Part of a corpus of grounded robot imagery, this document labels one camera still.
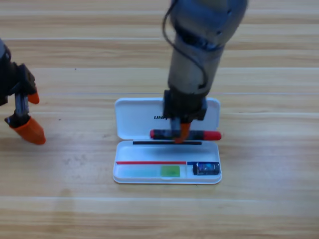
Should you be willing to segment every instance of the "white plastic case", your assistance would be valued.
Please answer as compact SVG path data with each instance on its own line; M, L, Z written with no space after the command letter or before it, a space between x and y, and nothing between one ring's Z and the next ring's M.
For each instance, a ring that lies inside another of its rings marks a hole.
M193 121L192 130L217 130L220 103L207 98L205 120ZM169 119L162 117L163 98L121 98L115 102L118 144L113 178L118 183L134 184L216 184L222 179L218 146L200 141L198 145L148 144L152 129L170 129ZM192 162L218 162L218 175L194 175Z

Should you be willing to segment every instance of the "orange fingertip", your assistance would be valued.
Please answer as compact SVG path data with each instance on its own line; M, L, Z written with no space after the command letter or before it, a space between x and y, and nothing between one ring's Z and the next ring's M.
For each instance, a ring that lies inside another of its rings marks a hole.
M30 143L42 145L46 142L43 128L33 118L30 118L26 124L12 129Z
M175 139L175 143L183 143L189 135L190 123L180 124L180 137Z
M39 104L40 103L40 98L38 92L28 95L28 101L32 104Z

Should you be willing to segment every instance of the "red strip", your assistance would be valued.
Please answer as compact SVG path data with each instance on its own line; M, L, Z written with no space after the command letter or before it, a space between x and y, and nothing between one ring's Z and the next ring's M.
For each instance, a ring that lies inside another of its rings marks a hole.
M175 164L175 165L186 165L184 161L118 161L116 164L121 165L161 165L161 164Z

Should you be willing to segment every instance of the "gray robot arm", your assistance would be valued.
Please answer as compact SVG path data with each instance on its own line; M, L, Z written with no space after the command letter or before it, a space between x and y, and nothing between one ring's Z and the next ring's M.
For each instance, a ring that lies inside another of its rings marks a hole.
M206 96L224 47L247 5L248 0L172 0L163 21L163 35L173 47L163 116L171 120L179 136L181 125L204 119ZM169 17L176 31L174 43L165 32Z

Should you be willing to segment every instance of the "wooden surface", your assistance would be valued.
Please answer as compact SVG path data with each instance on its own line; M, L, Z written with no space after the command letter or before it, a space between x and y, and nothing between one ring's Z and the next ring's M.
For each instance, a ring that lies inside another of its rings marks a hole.
M166 88L168 3L0 0L0 37L36 76L47 137L33 146L0 123L0 238L319 238L318 0L250 1L210 93L221 183L113 181L115 100Z

